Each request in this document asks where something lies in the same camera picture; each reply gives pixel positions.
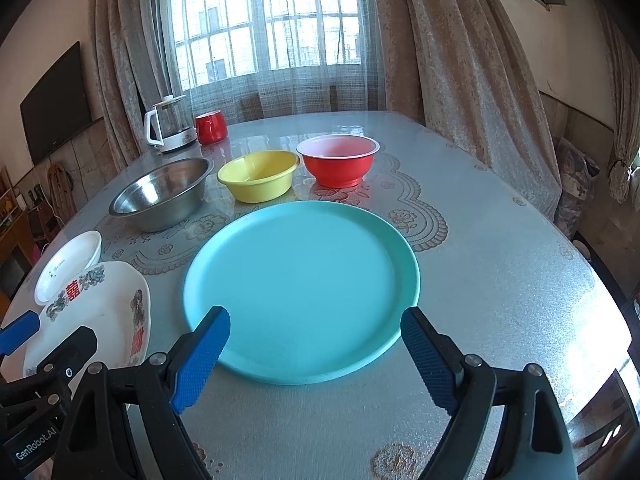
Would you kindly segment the teal round plate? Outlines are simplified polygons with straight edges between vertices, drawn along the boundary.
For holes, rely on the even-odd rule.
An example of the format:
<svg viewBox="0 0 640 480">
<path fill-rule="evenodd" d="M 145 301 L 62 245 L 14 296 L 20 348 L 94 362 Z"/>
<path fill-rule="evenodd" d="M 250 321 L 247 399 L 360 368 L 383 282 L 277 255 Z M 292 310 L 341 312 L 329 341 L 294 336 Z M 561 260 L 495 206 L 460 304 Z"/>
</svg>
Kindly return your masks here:
<svg viewBox="0 0 640 480">
<path fill-rule="evenodd" d="M 183 286 L 190 327 L 221 306 L 229 370 L 275 385 L 328 382 L 360 370 L 399 338 L 420 297 L 420 269 L 401 232 L 376 214 L 292 202 L 224 226 Z"/>
</svg>

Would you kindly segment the yellow plastic bowl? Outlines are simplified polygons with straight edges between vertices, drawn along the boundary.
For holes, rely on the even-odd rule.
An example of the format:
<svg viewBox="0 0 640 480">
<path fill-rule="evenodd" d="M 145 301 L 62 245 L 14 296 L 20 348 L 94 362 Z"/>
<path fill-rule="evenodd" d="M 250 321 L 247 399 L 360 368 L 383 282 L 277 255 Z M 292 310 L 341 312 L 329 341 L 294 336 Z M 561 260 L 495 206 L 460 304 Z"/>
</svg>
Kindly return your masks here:
<svg viewBox="0 0 640 480">
<path fill-rule="evenodd" d="M 298 166 L 299 157 L 293 152 L 260 151 L 227 162 L 218 170 L 217 179 L 239 202 L 260 204 L 288 192 Z"/>
</svg>

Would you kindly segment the small white floral plate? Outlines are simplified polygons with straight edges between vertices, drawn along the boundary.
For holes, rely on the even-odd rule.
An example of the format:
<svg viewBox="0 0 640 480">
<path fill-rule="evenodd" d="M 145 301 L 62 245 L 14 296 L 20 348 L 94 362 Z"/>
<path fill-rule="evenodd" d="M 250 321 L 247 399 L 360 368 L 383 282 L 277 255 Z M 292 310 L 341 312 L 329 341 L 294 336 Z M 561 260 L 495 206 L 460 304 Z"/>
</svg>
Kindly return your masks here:
<svg viewBox="0 0 640 480">
<path fill-rule="evenodd" d="M 44 266 L 34 290 L 34 300 L 43 307 L 63 286 L 81 271 L 100 261 L 102 236 L 98 231 L 83 232 L 69 240 Z"/>
</svg>

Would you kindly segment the large oval patterned plate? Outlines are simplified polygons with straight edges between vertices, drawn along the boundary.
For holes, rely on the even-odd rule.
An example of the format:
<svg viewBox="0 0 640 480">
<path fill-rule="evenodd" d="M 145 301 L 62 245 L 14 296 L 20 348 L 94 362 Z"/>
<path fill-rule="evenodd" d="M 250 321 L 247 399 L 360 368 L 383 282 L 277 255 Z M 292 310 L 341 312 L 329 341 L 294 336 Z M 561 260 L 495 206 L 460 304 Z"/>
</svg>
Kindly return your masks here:
<svg viewBox="0 0 640 480">
<path fill-rule="evenodd" d="M 39 318 L 40 329 L 26 344 L 25 375 L 35 373 L 44 357 L 80 326 L 96 335 L 95 361 L 109 368 L 138 365 L 150 340 L 151 293 L 130 264 L 101 262 L 67 282 Z"/>
</svg>

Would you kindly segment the wooden shelf cabinet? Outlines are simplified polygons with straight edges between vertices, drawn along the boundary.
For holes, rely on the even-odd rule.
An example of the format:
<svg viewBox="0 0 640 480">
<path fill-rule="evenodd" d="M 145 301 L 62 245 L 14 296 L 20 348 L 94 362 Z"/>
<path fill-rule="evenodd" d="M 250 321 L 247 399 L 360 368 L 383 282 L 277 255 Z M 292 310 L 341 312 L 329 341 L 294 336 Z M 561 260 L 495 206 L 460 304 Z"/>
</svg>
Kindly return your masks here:
<svg viewBox="0 0 640 480">
<path fill-rule="evenodd" d="M 1 166 L 1 263 L 9 258 L 29 273 L 34 266 L 34 250 L 37 248 L 29 218 L 18 204 L 14 187 L 6 166 Z"/>
</svg>

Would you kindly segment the stainless steel bowl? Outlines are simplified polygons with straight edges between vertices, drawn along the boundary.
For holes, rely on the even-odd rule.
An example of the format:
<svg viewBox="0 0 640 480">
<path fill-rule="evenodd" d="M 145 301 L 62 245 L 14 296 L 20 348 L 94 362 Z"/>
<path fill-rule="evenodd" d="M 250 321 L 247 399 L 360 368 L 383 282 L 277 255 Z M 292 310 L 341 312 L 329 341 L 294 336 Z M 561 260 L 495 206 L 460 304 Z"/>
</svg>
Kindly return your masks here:
<svg viewBox="0 0 640 480">
<path fill-rule="evenodd" d="M 108 214 L 142 232 L 167 230 L 201 207 L 213 169 L 214 163 L 207 158 L 168 162 L 123 188 L 108 206 Z"/>
</svg>

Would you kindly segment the sheer white window curtain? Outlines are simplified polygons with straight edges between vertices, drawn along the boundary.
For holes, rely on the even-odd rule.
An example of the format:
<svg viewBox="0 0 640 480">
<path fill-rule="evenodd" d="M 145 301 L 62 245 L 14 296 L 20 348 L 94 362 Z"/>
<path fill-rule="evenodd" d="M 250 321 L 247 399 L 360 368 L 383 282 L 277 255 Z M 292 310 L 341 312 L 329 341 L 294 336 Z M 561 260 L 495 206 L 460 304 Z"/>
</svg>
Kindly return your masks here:
<svg viewBox="0 0 640 480">
<path fill-rule="evenodd" d="M 374 0 L 151 0 L 168 90 L 227 122 L 385 106 Z"/>
</svg>

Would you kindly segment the left beige curtain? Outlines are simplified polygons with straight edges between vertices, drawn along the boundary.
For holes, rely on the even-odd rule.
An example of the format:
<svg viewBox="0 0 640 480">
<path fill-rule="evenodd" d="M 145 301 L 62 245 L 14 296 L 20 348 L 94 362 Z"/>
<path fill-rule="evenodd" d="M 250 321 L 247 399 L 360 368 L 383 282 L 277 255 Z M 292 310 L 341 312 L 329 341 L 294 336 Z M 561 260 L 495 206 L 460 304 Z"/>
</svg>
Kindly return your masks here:
<svg viewBox="0 0 640 480">
<path fill-rule="evenodd" d="M 89 0 L 89 32 L 107 144 L 122 171 L 149 151 L 144 115 L 170 93 L 152 0 Z"/>
</svg>

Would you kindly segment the beige curtain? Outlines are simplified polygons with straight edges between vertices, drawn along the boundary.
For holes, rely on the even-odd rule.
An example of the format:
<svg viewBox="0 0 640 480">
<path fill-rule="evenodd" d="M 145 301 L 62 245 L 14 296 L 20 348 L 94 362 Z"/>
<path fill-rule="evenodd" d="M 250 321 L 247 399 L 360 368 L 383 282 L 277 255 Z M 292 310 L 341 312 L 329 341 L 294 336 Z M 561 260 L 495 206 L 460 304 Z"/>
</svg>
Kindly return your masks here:
<svg viewBox="0 0 640 480">
<path fill-rule="evenodd" d="M 548 120 L 500 0 L 375 0 L 386 106 L 495 171 L 547 218 L 561 197 Z"/>
<path fill-rule="evenodd" d="M 604 5 L 597 3 L 604 33 L 614 110 L 608 192 L 622 204 L 628 197 L 632 164 L 639 151 L 639 61 Z"/>
<path fill-rule="evenodd" d="M 149 151 L 144 115 L 170 93 L 152 0 L 89 0 L 89 32 L 107 144 L 122 171 Z"/>
</svg>

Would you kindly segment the wall mounted black television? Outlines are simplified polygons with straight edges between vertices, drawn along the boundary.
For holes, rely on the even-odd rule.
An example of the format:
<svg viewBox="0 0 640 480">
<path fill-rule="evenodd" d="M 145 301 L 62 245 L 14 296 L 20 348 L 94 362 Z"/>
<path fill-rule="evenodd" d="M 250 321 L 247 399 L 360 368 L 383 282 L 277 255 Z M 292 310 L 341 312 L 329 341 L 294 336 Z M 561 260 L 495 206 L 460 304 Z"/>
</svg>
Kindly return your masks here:
<svg viewBox="0 0 640 480">
<path fill-rule="evenodd" d="M 34 165 L 92 124 L 79 41 L 32 87 L 20 111 Z"/>
</svg>

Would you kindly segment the wooden folding chair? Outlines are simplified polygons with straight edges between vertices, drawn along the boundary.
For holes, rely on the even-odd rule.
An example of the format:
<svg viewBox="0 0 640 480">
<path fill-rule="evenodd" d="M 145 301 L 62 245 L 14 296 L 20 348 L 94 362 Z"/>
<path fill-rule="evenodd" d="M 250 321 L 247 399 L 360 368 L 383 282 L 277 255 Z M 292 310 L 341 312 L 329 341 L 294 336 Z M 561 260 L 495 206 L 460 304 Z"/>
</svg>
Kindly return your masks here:
<svg viewBox="0 0 640 480">
<path fill-rule="evenodd" d="M 63 224 L 76 214 L 77 207 L 73 196 L 73 180 L 62 162 L 52 162 L 48 169 L 48 182 L 53 209 Z"/>
</svg>

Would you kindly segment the far right beige curtain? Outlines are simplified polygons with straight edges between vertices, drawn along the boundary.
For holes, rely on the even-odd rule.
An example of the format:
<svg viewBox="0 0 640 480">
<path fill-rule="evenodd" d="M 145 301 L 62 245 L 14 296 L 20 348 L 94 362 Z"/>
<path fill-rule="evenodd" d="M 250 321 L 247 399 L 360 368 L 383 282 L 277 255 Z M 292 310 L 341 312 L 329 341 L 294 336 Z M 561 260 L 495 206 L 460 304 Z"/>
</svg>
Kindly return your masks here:
<svg viewBox="0 0 640 480">
<path fill-rule="evenodd" d="M 597 3 L 604 33 L 614 110 L 608 192 L 622 204 L 628 197 L 632 164 L 639 151 L 639 61 L 604 5 Z"/>
</svg>

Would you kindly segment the red mug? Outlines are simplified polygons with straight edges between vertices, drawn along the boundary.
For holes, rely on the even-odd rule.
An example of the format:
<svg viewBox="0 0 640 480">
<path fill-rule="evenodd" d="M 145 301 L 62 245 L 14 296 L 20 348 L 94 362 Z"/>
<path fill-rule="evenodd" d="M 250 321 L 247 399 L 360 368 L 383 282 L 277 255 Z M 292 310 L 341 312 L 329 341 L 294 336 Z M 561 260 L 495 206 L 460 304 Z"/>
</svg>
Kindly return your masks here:
<svg viewBox="0 0 640 480">
<path fill-rule="evenodd" d="M 195 117 L 198 142 L 202 145 L 215 144 L 228 136 L 228 127 L 221 110 L 214 110 Z"/>
</svg>

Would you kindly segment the white glass electric kettle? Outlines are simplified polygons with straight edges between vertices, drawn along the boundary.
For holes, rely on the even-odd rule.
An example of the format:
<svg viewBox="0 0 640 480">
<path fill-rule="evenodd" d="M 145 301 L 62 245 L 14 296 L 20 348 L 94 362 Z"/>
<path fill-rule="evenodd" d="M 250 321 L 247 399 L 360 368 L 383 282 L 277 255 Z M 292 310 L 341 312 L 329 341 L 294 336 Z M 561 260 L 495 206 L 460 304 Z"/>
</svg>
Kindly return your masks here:
<svg viewBox="0 0 640 480">
<path fill-rule="evenodd" d="M 169 153 L 192 144 L 196 138 L 186 96 L 164 96 L 144 115 L 146 142 L 160 153 Z"/>
</svg>

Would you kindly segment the red plastic bowl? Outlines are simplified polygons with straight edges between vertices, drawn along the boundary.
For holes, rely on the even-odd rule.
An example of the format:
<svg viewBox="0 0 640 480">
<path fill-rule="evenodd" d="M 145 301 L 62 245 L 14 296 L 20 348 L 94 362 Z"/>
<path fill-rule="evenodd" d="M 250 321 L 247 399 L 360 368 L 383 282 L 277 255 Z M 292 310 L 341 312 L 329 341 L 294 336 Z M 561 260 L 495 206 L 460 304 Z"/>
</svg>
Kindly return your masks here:
<svg viewBox="0 0 640 480">
<path fill-rule="evenodd" d="M 324 188 L 352 188 L 371 169 L 380 144 L 367 136 L 327 134 L 303 140 L 296 151 Z"/>
</svg>

